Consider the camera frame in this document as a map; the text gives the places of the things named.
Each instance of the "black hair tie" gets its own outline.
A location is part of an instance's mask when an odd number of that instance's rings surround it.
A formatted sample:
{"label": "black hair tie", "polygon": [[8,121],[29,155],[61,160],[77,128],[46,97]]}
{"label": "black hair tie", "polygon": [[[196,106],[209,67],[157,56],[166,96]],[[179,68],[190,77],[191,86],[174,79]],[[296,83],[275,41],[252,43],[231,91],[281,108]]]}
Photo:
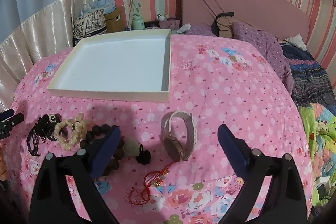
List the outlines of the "black hair tie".
{"label": "black hair tie", "polygon": [[151,161],[151,153],[149,150],[143,150],[143,145],[140,145],[139,155],[136,157],[136,161],[140,164],[146,165]]}

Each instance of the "plastic basket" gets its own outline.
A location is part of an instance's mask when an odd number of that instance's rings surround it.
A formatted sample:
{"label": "plastic basket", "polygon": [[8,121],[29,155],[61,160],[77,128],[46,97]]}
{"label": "plastic basket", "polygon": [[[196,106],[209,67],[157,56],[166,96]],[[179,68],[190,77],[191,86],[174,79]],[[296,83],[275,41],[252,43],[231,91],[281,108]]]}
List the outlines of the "plastic basket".
{"label": "plastic basket", "polygon": [[168,20],[159,21],[160,29],[171,29],[173,31],[178,30],[180,27],[180,20],[174,18],[169,18]]}

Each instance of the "white curtain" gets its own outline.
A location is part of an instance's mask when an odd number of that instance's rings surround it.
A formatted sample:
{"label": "white curtain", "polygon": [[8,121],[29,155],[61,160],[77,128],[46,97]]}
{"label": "white curtain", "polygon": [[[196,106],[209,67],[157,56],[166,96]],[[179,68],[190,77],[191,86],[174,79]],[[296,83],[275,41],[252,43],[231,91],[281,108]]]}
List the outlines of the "white curtain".
{"label": "white curtain", "polygon": [[72,47],[72,20],[93,0],[0,0],[0,111],[41,58]]}

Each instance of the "pink headboard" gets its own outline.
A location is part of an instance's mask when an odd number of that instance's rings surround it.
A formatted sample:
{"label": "pink headboard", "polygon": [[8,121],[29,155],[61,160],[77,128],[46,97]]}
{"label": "pink headboard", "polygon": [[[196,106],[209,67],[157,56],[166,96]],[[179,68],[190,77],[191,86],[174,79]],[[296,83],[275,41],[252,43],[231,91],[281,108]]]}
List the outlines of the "pink headboard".
{"label": "pink headboard", "polygon": [[309,17],[287,0],[182,0],[183,24],[211,26],[223,12],[234,12],[234,18],[280,39],[300,33],[307,40]]}

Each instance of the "white tray box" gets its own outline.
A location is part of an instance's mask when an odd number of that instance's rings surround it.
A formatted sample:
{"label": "white tray box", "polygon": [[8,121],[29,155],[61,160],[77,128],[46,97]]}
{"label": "white tray box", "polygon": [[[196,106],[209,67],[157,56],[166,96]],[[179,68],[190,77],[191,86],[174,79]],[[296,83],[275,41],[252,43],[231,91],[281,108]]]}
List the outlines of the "white tray box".
{"label": "white tray box", "polygon": [[82,39],[48,85],[64,97],[168,102],[170,30],[108,33]]}

